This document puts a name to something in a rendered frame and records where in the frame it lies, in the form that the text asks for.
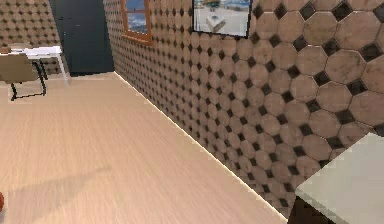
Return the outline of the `brown framed window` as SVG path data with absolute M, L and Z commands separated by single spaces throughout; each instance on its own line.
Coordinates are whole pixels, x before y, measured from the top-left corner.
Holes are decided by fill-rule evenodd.
M 123 22 L 122 36 L 136 43 L 151 46 L 149 0 L 120 0 Z

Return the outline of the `dark room door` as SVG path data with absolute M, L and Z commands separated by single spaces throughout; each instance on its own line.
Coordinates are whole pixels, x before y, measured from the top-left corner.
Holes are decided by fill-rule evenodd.
M 114 71 L 103 0 L 49 0 L 72 77 Z

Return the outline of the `white table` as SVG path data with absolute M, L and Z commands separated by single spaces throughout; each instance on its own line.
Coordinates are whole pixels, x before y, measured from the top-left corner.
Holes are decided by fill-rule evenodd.
M 65 81 L 65 84 L 69 85 L 67 73 L 65 72 L 64 63 L 62 60 L 62 50 L 60 46 L 23 48 L 23 49 L 16 48 L 16 49 L 11 49 L 9 52 L 9 55 L 18 55 L 18 54 L 25 54 L 27 58 L 30 60 L 56 58 L 59 63 L 60 71 Z

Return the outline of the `pale green top cabinet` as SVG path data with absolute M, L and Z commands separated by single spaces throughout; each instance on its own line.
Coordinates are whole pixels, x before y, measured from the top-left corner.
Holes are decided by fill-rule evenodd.
M 365 135 L 295 194 L 287 224 L 384 224 L 384 137 Z

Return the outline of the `brown chair black legs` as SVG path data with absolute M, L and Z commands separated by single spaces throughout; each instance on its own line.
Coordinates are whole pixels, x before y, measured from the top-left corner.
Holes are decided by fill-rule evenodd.
M 7 54 L 0 56 L 0 81 L 11 86 L 11 100 L 21 99 L 15 84 L 39 80 L 42 96 L 46 95 L 47 88 L 44 82 L 42 68 L 36 61 L 30 60 L 26 54 Z

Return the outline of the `black framed wall picture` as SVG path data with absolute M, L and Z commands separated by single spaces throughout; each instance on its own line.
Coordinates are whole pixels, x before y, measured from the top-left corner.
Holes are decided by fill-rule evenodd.
M 253 0 L 192 0 L 193 30 L 247 37 Z

